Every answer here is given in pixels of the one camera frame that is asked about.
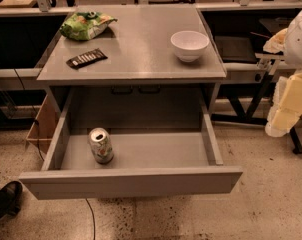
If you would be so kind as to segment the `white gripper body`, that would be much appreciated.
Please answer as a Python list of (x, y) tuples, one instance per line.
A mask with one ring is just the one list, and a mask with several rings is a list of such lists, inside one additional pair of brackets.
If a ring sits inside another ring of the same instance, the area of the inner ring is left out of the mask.
[(270, 137), (282, 137), (286, 134), (284, 130), (279, 130), (272, 125), (272, 120), (275, 117), (276, 111), (279, 108), (280, 100), (284, 94), (287, 85), (287, 78), (280, 76), (274, 89), (272, 97), (272, 106), (267, 116), (267, 123), (265, 125), (265, 132)]

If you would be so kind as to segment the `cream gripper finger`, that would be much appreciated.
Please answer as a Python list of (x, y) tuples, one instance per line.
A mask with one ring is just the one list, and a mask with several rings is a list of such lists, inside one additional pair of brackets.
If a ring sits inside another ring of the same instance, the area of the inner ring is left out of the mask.
[(284, 28), (273, 35), (263, 46), (263, 50), (268, 53), (279, 53), (284, 51), (284, 43), (287, 29)]
[(289, 132), (302, 116), (302, 71), (287, 78), (287, 85), (280, 100), (272, 125)]

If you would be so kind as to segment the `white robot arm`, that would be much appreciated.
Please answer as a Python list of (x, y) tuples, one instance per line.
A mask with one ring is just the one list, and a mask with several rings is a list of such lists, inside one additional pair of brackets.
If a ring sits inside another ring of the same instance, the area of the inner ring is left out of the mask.
[(297, 69), (289, 78), (279, 78), (265, 126), (269, 136), (282, 137), (302, 116), (302, 10), (287, 28), (265, 43), (263, 50), (268, 53), (282, 52), (285, 63)]

